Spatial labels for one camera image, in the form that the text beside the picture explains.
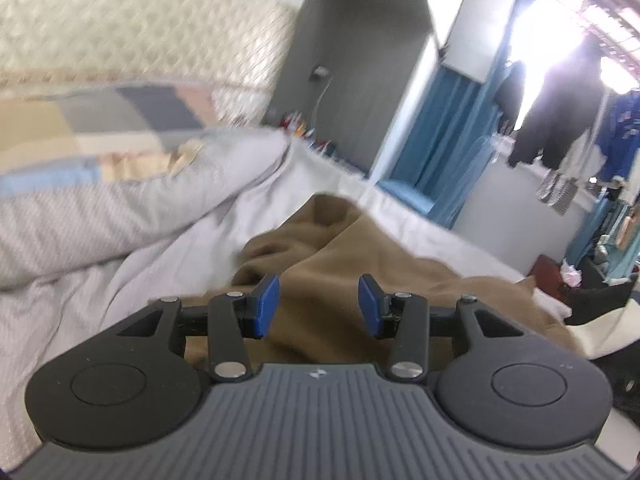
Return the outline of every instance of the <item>pillow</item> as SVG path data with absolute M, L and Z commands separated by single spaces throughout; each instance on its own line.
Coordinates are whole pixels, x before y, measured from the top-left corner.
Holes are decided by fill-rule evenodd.
M 100 178 L 0 200 L 0 290 L 183 231 L 278 167 L 281 132 L 214 128 L 175 153 L 98 157 Z
M 209 89 L 142 86 L 0 101 L 0 188 L 106 153 L 174 150 L 216 124 Z
M 0 16 L 0 96 L 205 82 L 234 107 L 222 116 L 248 122 L 266 108 L 294 25 L 278 0 L 0 0 Z

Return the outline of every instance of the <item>blue curtain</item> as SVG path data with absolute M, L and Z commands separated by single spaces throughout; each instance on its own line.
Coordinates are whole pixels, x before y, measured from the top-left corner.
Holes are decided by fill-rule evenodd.
M 638 254 L 640 254 L 640 229 L 636 228 L 634 238 L 629 242 L 626 251 L 615 250 L 610 253 L 605 282 L 631 276 Z
M 607 191 L 603 190 L 593 211 L 584 219 L 582 227 L 566 249 L 564 259 L 569 265 L 577 267 L 580 261 L 593 250 L 595 245 L 593 237 L 615 205 L 615 200 L 609 199 Z
M 484 84 L 443 66 L 438 69 L 391 179 L 401 180 L 436 201 L 446 191 L 451 168 L 472 155 L 476 140 L 495 131 L 499 111 L 493 98 L 506 77 L 513 23 L 532 1 L 516 0 Z
M 494 156 L 492 138 L 482 136 L 471 145 L 458 168 L 450 168 L 450 178 L 445 182 L 438 199 L 433 203 L 427 218 L 444 228 L 451 229 L 465 205 L 474 184 L 484 173 Z

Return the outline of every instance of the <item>hanging clothes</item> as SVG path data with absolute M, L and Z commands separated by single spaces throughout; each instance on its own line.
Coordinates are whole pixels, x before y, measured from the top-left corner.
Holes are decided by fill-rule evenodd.
M 495 93 L 494 102 L 502 112 L 498 124 L 498 133 L 501 135 L 510 135 L 518 120 L 526 78 L 527 66 L 522 61 L 516 61 L 511 65 L 509 75 Z
M 494 94 L 503 82 L 511 30 L 533 0 L 516 0 L 509 24 L 484 84 L 440 66 L 415 120 L 391 179 L 436 202 L 447 192 L 449 168 L 459 167 L 484 136 L 497 131 L 500 111 Z
M 518 132 L 510 166 L 532 164 L 542 150 L 542 164 L 558 170 L 574 140 L 596 119 L 605 92 L 600 81 L 600 56 L 597 40 L 587 38 L 566 60 L 549 70 Z
M 609 267 L 605 276 L 606 282 L 619 278 L 628 278 L 636 264 L 638 254 L 640 254 L 640 228 L 638 227 L 637 214 L 634 215 L 636 220 L 630 222 L 628 226 L 632 232 L 628 234 L 624 249 L 620 248 L 616 251 L 611 251 Z
M 640 92 L 620 96 L 609 121 L 603 125 L 596 145 L 607 157 L 598 179 L 611 182 L 619 176 L 628 179 L 636 151 L 640 148 Z
M 560 164 L 559 173 L 565 176 L 574 176 L 581 182 L 598 174 L 607 157 L 599 149 L 591 149 L 590 141 L 591 131 L 587 130 L 571 145 L 569 152 Z
M 584 219 L 582 227 L 566 248 L 564 259 L 569 265 L 578 266 L 580 261 L 593 251 L 593 247 L 597 242 L 597 235 L 602 229 L 602 223 L 615 205 L 616 200 L 611 193 L 607 189 L 602 190 L 598 203 L 590 215 Z

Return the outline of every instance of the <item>circular cap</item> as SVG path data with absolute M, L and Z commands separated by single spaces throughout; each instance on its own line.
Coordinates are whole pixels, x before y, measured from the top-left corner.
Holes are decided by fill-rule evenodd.
M 494 392 L 519 406 L 546 406 L 566 391 L 566 381 L 555 370 L 535 364 L 516 364 L 498 370 L 491 380 Z
M 422 375 L 424 369 L 418 363 L 412 363 L 411 361 L 400 361 L 392 365 L 391 372 L 396 377 L 402 379 L 415 379 Z
M 237 379 L 242 377 L 246 373 L 246 367 L 238 361 L 226 361 L 224 363 L 217 364 L 213 371 L 219 377 L 225 379 Z
M 146 377 L 136 367 L 105 363 L 76 375 L 71 383 L 71 391 L 87 404 L 114 406 L 137 397 L 145 385 Z
M 462 294 L 460 301 L 462 301 L 462 303 L 475 303 L 478 301 L 478 297 L 475 294 Z

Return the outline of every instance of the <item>white bedsheet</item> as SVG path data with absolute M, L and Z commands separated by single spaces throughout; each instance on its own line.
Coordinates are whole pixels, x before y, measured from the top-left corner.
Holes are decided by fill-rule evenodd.
M 217 135 L 231 133 L 219 130 Z M 242 133 L 233 135 L 241 137 Z M 228 137 L 220 150 L 222 144 L 228 148 Z M 237 174 L 235 168 L 236 173 L 222 171 L 219 178 Z M 132 314 L 149 298 L 192 296 L 227 284 L 244 244 L 281 225 L 316 192 L 351 199 L 410 252 L 437 258 L 463 276 L 491 275 L 512 282 L 522 279 L 494 257 L 311 152 L 300 140 L 291 140 L 284 160 L 274 168 L 265 178 L 261 173 L 264 170 L 260 170 L 255 175 L 262 175 L 259 184 L 242 186 L 239 194 L 216 204 L 177 234 L 139 248 L 124 259 L 96 262 L 56 280 L 36 280 L 2 294 L 0 328 L 4 334 L 15 332 L 9 340 L 19 348 L 2 348 L 0 344 L 4 350 L 0 352 L 4 382 L 0 395 L 0 467 L 13 468 L 38 445 L 23 401 L 24 386 L 38 366 Z M 564 305 L 541 292 L 536 301 L 556 316 L 566 314 Z

